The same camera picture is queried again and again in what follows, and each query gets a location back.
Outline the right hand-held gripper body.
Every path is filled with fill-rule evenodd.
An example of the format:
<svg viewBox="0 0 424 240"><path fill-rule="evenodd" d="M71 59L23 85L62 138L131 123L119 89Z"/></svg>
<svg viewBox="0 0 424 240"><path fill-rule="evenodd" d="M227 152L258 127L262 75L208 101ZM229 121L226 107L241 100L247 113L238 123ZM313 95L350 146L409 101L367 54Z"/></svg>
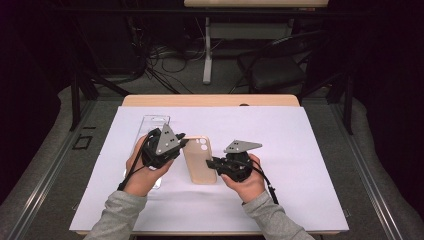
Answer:
<svg viewBox="0 0 424 240"><path fill-rule="evenodd" d="M248 150L260 148L260 143L246 142L241 140L234 140L231 142L224 153L229 160L227 163L216 162L218 168L215 169L219 175L225 174L235 182L242 182L246 180L253 170L261 173L261 170L253 165L253 160L247 153Z"/></svg>

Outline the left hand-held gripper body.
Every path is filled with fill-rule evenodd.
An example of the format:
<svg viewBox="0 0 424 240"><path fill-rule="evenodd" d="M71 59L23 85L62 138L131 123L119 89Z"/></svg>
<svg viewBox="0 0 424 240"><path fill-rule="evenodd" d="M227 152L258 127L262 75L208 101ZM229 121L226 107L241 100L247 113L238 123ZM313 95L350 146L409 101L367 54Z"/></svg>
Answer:
<svg viewBox="0 0 424 240"><path fill-rule="evenodd" d="M148 133L142 145L143 165L149 169L160 169L180 154L180 140L167 123L162 129L156 128Z"/></svg>

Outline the beige phone case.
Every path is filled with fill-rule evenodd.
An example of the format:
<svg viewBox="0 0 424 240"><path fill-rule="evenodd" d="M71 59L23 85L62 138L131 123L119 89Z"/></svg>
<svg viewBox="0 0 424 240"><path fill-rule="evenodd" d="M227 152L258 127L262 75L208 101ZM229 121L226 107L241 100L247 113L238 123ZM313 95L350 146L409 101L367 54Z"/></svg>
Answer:
<svg viewBox="0 0 424 240"><path fill-rule="evenodd" d="M207 160L212 159L209 138L206 136L186 136L183 154L194 184L210 185L217 181L216 172L209 168Z"/></svg>

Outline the person's right hand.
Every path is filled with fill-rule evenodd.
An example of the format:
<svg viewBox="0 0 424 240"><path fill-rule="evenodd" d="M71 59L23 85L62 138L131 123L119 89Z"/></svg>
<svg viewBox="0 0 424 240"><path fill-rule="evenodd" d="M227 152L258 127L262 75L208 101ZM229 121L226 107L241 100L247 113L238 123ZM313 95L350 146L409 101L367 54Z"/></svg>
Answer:
<svg viewBox="0 0 424 240"><path fill-rule="evenodd" d="M235 182L225 174L222 174L221 178L230 189L238 194L243 203L253 201L265 191L264 178L256 170L253 170L251 175L242 182Z"/></svg>

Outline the person's left hand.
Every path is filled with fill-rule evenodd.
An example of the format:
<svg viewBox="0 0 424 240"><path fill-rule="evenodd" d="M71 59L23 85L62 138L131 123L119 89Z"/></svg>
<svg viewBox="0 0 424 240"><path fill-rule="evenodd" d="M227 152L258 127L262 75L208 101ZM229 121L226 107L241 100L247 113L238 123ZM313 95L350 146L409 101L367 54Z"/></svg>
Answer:
<svg viewBox="0 0 424 240"><path fill-rule="evenodd" d="M126 161L126 170L128 173L131 172L131 168L134 162L136 162L136 165L134 167L133 174L123 189L124 192L139 197L145 197L153 188L156 181L165 173L167 173L173 164L173 161L169 161L158 170L150 170L149 168L145 168L142 160L137 158L137 153L145 141L145 138L146 136L142 136L137 141L132 155Z"/></svg>

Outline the white board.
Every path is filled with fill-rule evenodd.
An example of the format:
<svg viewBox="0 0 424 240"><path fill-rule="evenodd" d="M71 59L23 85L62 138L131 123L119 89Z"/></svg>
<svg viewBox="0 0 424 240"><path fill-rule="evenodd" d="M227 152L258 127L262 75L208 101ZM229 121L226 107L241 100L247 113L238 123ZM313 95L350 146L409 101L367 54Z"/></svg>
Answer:
<svg viewBox="0 0 424 240"><path fill-rule="evenodd" d="M311 233L338 233L349 226L301 107L121 107L113 120L88 186L70 225L83 234L99 220L108 196L123 180L125 162L148 115L167 116L171 128L209 138L213 154L222 156L233 140L258 143L254 153L275 189L279 204ZM255 234L257 224L241 200L222 181L191 182L178 157L150 191L134 231L142 235Z"/></svg>

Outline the white desk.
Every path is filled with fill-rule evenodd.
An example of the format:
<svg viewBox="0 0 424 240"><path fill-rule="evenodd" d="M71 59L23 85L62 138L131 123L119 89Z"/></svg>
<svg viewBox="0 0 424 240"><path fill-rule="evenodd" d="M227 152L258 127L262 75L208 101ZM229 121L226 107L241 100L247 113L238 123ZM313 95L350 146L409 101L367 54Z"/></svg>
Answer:
<svg viewBox="0 0 424 240"><path fill-rule="evenodd" d="M230 10L315 10L326 8L329 0L184 0L184 6L196 10L209 10L212 8ZM288 36L291 28L289 23L216 23L205 18L204 50L205 65L203 83L211 83L212 54L211 39L277 39Z"/></svg>

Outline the black chair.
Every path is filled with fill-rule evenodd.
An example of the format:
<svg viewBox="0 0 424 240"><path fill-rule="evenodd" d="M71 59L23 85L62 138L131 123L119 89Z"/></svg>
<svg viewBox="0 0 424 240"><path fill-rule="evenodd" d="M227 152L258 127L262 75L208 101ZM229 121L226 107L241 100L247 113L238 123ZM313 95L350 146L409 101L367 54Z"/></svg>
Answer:
<svg viewBox="0 0 424 240"><path fill-rule="evenodd" d="M307 80L301 65L329 41L326 31L318 30L273 40L263 47L241 53L237 64L242 73L232 91L242 86L250 93L271 93L302 86Z"/></svg>

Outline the black metal stand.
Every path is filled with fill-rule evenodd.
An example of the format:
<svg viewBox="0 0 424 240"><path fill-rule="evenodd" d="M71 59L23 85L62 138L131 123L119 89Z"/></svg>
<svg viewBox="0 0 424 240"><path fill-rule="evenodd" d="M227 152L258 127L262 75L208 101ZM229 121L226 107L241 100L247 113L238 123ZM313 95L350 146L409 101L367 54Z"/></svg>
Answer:
<svg viewBox="0 0 424 240"><path fill-rule="evenodd" d="M99 97L99 92L95 85L100 84L112 90L120 96L129 95L127 90L117 86L111 81L102 77L94 66L94 60L89 54L89 44L78 34L79 27L75 27L75 34L70 35L69 48L74 68L73 80L71 82L72 99L72 125L74 131L81 122L81 101L80 94L83 94L88 101L95 101Z"/></svg>
<svg viewBox="0 0 424 240"><path fill-rule="evenodd" d="M353 75L351 73L337 72L331 77L302 90L299 94L297 94L297 98L299 102L302 102L305 97L327 85L330 86L330 90L326 95L326 101L329 104L339 103L341 97L344 97L342 122L346 131L352 135L351 118L353 104Z"/></svg>

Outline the black metal crossbar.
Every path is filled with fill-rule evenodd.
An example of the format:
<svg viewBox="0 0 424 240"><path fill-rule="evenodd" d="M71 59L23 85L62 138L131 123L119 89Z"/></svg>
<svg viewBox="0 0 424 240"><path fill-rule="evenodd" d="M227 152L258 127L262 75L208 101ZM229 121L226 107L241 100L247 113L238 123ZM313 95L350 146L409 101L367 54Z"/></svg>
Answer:
<svg viewBox="0 0 424 240"><path fill-rule="evenodd" d="M59 8L53 7L51 11L67 14L115 14L115 15L178 15L178 16L294 16L294 17L362 17L371 16L372 11L300 11L283 9L260 8L194 8L194 9L95 9L95 8Z"/></svg>

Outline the aluminium floor rail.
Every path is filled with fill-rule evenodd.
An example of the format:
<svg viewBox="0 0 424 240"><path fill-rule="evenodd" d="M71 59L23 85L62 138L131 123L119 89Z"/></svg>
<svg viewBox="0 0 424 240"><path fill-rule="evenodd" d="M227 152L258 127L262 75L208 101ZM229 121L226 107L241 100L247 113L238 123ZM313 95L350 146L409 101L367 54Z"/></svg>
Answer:
<svg viewBox="0 0 424 240"><path fill-rule="evenodd" d="M0 218L4 229L0 235L4 240L20 240L26 234L37 212L45 201L65 163L71 145L78 138L82 125L87 121L96 102L87 100L80 112L80 120L71 130L71 106L62 104L53 128L44 139L34 158L24 171L0 207Z"/></svg>
<svg viewBox="0 0 424 240"><path fill-rule="evenodd" d="M343 113L341 107L337 104L330 104L330 109L333 116L335 117L343 138L347 141L347 144L353 154L355 168L360 176L362 184L364 185L365 191L367 192L368 198L370 199L370 202L386 234L387 239L404 240L404 237L402 236L402 233L398 228L394 217L376 184L376 181L365 161L365 158L355 140L355 137L351 135L345 128L344 122L342 120Z"/></svg>

